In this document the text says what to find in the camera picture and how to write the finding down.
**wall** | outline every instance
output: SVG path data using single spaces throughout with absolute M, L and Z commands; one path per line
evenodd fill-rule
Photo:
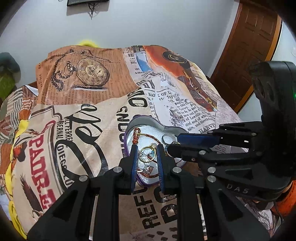
M 226 30 L 225 30 L 225 33 L 224 33 L 224 36 L 221 40 L 221 44 L 220 44 L 220 47 L 218 49 L 218 52 L 216 54 L 216 57 L 214 58 L 214 61 L 207 73 L 207 76 L 208 77 L 211 77 L 215 68 L 216 68 L 216 65 L 218 64 L 218 61 L 221 57 L 221 54 L 224 50 L 224 47 L 226 45 L 226 42 L 228 40 L 228 37 L 229 37 L 229 34 L 231 32 L 231 29 L 232 29 L 232 26 L 233 26 L 233 23 L 234 23 L 234 20 L 235 20 L 235 16 L 237 15 L 237 9 L 239 7 L 239 0 L 235 0 L 233 6 L 232 6 L 232 9 L 231 9 L 231 14 L 230 14 L 230 18 L 229 18 L 229 21 L 228 21 L 228 24 L 227 24 L 227 27 L 226 27 Z
M 287 25 L 283 23 L 280 39 L 272 60 L 290 61 L 296 65 L 296 57 L 292 54 L 293 48 L 296 48 L 296 41 Z M 242 121 L 260 121 L 261 115 L 262 112 L 260 102 L 256 98 L 255 94 L 250 97 L 250 99 L 238 113 L 238 116 Z
M 110 0 L 93 18 L 86 5 L 27 0 L 0 36 L 0 52 L 21 67 L 17 86 L 36 80 L 35 66 L 57 48 L 90 39 L 104 48 L 162 45 L 208 73 L 234 0 Z

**metal screw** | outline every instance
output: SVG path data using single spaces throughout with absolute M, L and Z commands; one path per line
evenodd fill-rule
M 216 181 L 216 177 L 215 176 L 208 176 L 207 180 L 211 183 L 214 183 Z
M 175 172 L 175 173 L 180 173 L 181 171 L 182 171 L 182 169 L 180 167 L 173 168 L 173 172 Z
M 214 173 L 214 172 L 216 171 L 216 168 L 215 168 L 215 167 L 209 167 L 209 168 L 207 169 L 207 171 L 208 171 L 209 173 Z
M 113 171 L 116 172 L 116 173 L 119 173 L 119 172 L 122 171 L 122 168 L 121 167 L 114 167 Z
M 87 178 L 88 177 L 86 175 L 82 175 L 82 176 L 79 177 L 79 181 L 85 182 L 87 180 Z

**silver ring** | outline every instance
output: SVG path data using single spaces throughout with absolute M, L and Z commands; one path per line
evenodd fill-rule
M 176 140 L 176 136 L 175 136 L 175 135 L 173 135 L 173 134 L 171 134 L 171 133 L 166 133 L 166 134 L 164 134 L 164 135 L 161 137 L 161 140 L 162 140 L 163 144 L 165 144 L 166 146 L 168 146 L 168 145 L 171 144 L 171 143 L 166 143 L 166 142 L 164 141 L 164 139 L 163 139 L 164 136 L 166 136 L 166 137 L 170 137 L 170 138 Z

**door panel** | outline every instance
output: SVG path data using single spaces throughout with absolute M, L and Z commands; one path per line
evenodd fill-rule
M 249 65 L 265 61 L 278 20 L 275 12 L 250 3 L 240 4 L 236 28 L 211 78 L 221 97 L 233 109 L 252 85 Z

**brown door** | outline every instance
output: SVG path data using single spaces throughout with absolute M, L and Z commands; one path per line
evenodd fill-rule
M 211 77 L 221 97 L 236 112 L 253 92 L 248 66 L 270 60 L 278 37 L 278 15 L 250 1 L 241 1 L 234 26 Z

